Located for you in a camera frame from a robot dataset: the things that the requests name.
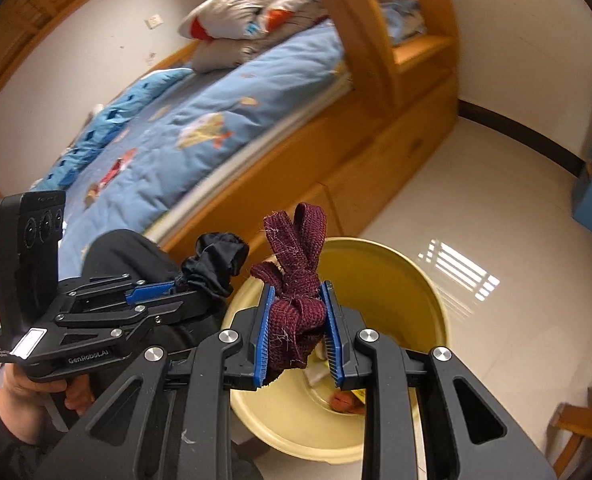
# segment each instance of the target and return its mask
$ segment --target hand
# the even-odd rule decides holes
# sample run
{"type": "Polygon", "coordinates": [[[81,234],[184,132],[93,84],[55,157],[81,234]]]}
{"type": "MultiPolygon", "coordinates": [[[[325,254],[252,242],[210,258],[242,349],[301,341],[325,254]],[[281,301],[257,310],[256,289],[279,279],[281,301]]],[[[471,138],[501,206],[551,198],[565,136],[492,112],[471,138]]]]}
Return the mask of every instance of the hand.
{"type": "Polygon", "coordinates": [[[5,366],[5,378],[0,390],[0,420],[17,438],[28,444],[36,444],[42,430],[45,409],[42,394],[65,392],[65,407],[85,413],[94,402],[89,387],[89,376],[66,381],[35,383],[17,365],[5,366]]]}

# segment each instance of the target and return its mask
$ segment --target wooden bed frame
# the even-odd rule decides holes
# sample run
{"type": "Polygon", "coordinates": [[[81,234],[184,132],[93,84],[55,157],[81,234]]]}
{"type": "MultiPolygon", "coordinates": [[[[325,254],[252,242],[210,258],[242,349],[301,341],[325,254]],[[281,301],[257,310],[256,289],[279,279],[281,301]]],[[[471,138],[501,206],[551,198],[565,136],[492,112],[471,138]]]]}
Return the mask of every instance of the wooden bed frame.
{"type": "MultiPolygon", "coordinates": [[[[450,0],[419,0],[428,34],[391,47],[378,0],[323,0],[345,47],[354,89],[283,140],[212,199],[163,248],[180,262],[204,232],[250,244],[249,267],[270,255],[264,216],[298,202],[322,206],[328,235],[357,236],[451,131],[458,103],[458,29],[450,0]]],[[[156,68],[191,58],[189,44],[156,68]]]]}

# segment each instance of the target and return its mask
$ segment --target beige tiled floor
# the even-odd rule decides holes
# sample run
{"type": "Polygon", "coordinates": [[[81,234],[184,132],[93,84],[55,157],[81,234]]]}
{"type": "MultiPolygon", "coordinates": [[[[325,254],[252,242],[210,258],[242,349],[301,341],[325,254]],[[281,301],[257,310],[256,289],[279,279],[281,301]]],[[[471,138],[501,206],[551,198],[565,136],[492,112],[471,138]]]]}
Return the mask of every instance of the beige tiled floor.
{"type": "MultiPolygon", "coordinates": [[[[529,148],[460,120],[363,233],[428,273],[451,348],[543,450],[556,406],[584,403],[592,381],[592,233],[570,217],[573,182],[529,148]],[[487,296],[471,272],[493,288],[487,296]]],[[[277,451],[258,465],[266,480],[361,476],[360,464],[277,451]]]]}

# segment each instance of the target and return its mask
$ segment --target silver screw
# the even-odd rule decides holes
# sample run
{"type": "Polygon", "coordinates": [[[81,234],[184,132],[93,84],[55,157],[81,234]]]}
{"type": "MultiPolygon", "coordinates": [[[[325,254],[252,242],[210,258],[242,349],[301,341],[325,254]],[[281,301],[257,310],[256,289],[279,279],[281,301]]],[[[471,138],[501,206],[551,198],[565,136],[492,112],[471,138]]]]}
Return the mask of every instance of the silver screw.
{"type": "Polygon", "coordinates": [[[145,359],[151,362],[160,361],[164,354],[165,352],[163,352],[163,349],[160,348],[160,346],[152,346],[145,350],[145,359]]]}
{"type": "Polygon", "coordinates": [[[238,339],[238,332],[235,330],[223,330],[220,335],[218,335],[218,339],[223,343],[233,343],[238,339]]]}
{"type": "Polygon", "coordinates": [[[378,340],[380,334],[374,329],[366,328],[365,330],[361,330],[361,333],[359,333],[358,336],[367,343],[373,343],[378,340]]]}
{"type": "Polygon", "coordinates": [[[453,355],[451,350],[444,346],[434,348],[432,354],[438,361],[449,361],[453,355]]]}

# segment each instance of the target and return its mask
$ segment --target blue patterned bedding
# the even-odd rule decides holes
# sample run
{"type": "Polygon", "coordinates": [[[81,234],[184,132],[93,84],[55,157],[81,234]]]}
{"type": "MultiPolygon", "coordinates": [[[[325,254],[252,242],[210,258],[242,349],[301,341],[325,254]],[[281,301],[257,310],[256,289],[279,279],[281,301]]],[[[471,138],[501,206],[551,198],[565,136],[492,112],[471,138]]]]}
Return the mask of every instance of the blue patterned bedding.
{"type": "MultiPolygon", "coordinates": [[[[414,0],[385,6],[392,42],[412,32],[414,0]]],[[[343,46],[326,21],[236,70],[191,73],[147,104],[67,191],[60,279],[80,275],[89,244],[114,229],[143,232],[215,168],[330,86],[343,46]],[[130,152],[131,162],[86,208],[93,183],[130,152]]]]}

